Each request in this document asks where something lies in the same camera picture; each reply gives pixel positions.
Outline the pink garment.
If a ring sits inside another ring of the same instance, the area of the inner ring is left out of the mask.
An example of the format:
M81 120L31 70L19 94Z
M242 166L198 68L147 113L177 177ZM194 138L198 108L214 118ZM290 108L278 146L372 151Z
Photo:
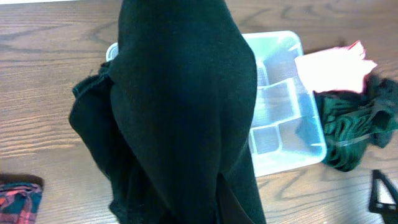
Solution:
M298 76L308 91L352 91L361 93L364 77L377 67L366 59L366 49L358 40L350 46L333 47L295 59Z

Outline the red black plaid shirt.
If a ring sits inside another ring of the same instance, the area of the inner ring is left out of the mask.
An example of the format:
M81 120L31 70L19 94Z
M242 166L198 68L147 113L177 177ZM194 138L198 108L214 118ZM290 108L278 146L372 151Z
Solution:
M1 224L34 224L41 199L38 184L1 184Z

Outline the dark green garment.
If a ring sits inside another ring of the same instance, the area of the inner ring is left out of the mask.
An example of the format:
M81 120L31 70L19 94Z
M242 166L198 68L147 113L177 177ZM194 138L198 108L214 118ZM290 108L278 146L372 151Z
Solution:
M323 163L342 172L359 165L368 144L386 147L397 130L397 81L368 75L361 93L315 93L327 153Z

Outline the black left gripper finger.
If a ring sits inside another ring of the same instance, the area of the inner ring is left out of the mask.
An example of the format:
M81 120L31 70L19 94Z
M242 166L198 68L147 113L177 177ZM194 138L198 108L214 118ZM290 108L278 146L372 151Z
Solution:
M222 174L217 176L216 200L222 224L254 224Z

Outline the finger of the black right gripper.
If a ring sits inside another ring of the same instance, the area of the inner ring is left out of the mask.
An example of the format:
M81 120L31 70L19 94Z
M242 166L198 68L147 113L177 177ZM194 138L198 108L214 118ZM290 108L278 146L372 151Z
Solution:
M397 188L380 170L371 174L369 211L378 215L397 215Z

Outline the black garment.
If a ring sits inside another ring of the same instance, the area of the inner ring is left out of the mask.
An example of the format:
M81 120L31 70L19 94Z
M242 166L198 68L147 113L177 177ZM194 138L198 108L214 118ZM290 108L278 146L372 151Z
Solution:
M130 0L118 54L73 89L69 122L119 223L264 223L249 150L254 54L224 1Z

